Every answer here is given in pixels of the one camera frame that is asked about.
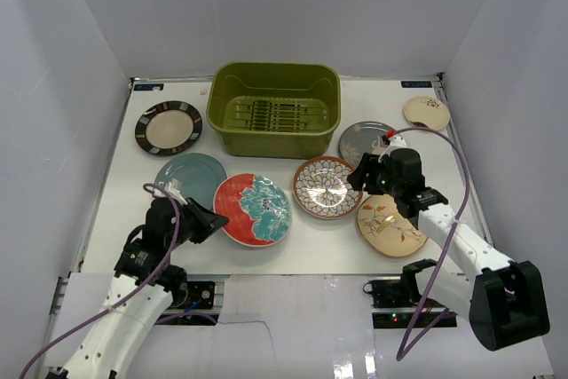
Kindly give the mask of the grey reindeer plate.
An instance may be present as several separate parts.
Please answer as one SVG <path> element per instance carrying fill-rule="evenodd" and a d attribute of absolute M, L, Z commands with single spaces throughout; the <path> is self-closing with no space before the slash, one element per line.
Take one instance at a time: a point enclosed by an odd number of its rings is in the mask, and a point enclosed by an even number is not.
<path fill-rule="evenodd" d="M 356 122 L 348 127 L 339 138 L 339 154 L 353 168 L 356 168 L 363 154 L 381 154 L 386 147 L 382 137 L 393 128 L 382 122 Z"/>

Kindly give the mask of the blue-grey ceramic plate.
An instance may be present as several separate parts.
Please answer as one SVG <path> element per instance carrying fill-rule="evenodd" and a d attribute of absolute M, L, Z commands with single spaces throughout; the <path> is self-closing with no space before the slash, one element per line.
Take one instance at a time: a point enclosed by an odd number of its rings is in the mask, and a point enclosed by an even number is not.
<path fill-rule="evenodd" d="M 213 208 L 218 187 L 227 179 L 225 168 L 207 154 L 190 153 L 176 156 L 158 172 L 154 183 L 163 187 L 171 179 L 181 183 L 184 197 L 193 198 L 206 209 Z"/>

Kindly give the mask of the brown rimmed petal pattern plate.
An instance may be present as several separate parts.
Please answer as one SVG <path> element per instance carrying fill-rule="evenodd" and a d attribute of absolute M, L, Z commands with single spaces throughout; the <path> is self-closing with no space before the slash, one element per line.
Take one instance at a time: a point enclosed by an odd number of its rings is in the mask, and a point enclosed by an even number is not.
<path fill-rule="evenodd" d="M 338 219 L 355 211 L 361 200 L 347 177 L 355 169 L 345 160 L 319 156 L 304 162 L 293 178 L 293 194 L 302 209 L 314 217 Z"/>

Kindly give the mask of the cream bird pattern plate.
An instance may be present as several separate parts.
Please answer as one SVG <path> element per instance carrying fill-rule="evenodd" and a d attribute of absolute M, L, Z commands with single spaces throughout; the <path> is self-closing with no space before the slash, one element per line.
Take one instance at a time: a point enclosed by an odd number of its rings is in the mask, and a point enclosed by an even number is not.
<path fill-rule="evenodd" d="M 409 257 L 418 252 L 428 236 L 418 231 L 398 212 L 389 195 L 370 195 L 359 207 L 360 235 L 380 254 L 391 258 Z"/>

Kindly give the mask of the red and teal floral plate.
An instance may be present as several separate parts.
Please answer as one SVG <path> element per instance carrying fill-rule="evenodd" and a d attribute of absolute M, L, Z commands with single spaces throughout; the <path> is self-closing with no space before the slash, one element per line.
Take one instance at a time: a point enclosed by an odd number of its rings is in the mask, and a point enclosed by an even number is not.
<path fill-rule="evenodd" d="M 285 239 L 292 225 L 292 209 L 286 193 L 267 177 L 241 173 L 226 179 L 217 189 L 214 211 L 228 218 L 224 232 L 249 248 L 265 248 Z"/>

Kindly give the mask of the small cream floral plate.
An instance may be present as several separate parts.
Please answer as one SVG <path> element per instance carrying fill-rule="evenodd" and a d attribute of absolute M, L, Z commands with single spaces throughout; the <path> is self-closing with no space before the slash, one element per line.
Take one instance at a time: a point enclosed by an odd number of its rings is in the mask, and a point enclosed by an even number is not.
<path fill-rule="evenodd" d="M 409 99 L 403 106 L 403 114 L 410 123 L 420 123 L 433 130 L 443 130 L 451 119 L 444 103 L 427 96 Z"/>

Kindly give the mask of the dark rimmed cream plate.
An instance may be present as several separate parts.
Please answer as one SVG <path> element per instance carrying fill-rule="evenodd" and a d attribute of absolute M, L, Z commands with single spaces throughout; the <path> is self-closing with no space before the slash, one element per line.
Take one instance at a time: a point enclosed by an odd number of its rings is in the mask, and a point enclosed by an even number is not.
<path fill-rule="evenodd" d="M 137 120 L 134 138 L 148 154 L 171 156 L 189 149 L 201 136 L 199 111 L 181 100 L 163 101 L 148 108 Z"/>

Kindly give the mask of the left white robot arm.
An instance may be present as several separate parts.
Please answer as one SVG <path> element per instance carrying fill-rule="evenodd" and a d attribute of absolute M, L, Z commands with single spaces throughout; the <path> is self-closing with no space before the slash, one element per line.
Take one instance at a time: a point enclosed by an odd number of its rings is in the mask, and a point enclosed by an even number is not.
<path fill-rule="evenodd" d="M 157 198 L 128 235 L 99 313 L 74 328 L 87 334 L 50 378 L 123 378 L 151 328 L 187 297 L 187 273 L 173 251 L 201 244 L 229 222 L 193 199 Z"/>

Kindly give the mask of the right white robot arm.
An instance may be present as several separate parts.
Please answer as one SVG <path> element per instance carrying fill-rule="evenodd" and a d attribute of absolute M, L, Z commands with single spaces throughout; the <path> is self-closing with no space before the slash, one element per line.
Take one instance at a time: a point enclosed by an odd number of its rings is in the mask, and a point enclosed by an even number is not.
<path fill-rule="evenodd" d="M 426 185 L 422 160 L 411 148 L 364 154 L 348 177 L 370 195 L 389 195 L 398 213 L 442 249 L 439 259 L 405 265 L 400 294 L 421 311 L 432 299 L 468 321 L 489 351 L 544 336 L 550 330 L 539 269 L 516 262 L 461 223 L 448 199 Z"/>

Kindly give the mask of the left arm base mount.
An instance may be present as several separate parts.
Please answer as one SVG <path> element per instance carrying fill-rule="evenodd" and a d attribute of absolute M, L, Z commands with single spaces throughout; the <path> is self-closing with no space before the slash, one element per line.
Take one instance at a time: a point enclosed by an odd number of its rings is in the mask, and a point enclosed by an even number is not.
<path fill-rule="evenodd" d="M 174 293 L 168 312 L 197 311 L 212 314 L 215 306 L 216 283 L 212 280 L 187 281 Z"/>

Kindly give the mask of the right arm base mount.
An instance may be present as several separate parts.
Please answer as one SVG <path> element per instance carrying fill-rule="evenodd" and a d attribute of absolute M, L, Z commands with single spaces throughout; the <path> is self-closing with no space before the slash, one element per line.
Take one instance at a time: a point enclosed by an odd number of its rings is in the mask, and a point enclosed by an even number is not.
<path fill-rule="evenodd" d="M 395 276 L 386 276 L 367 281 L 362 291 L 372 299 L 372 320 L 375 330 L 379 329 L 405 329 L 412 319 L 415 309 L 418 307 L 420 296 L 414 292 L 410 282 L 409 272 L 418 272 L 422 269 L 434 267 L 436 261 L 424 259 L 411 263 L 403 268 L 403 273 Z M 425 328 L 443 312 L 444 305 L 434 300 L 427 300 L 422 309 L 415 328 Z M 456 328 L 457 318 L 455 314 L 447 314 L 434 325 L 434 328 Z"/>

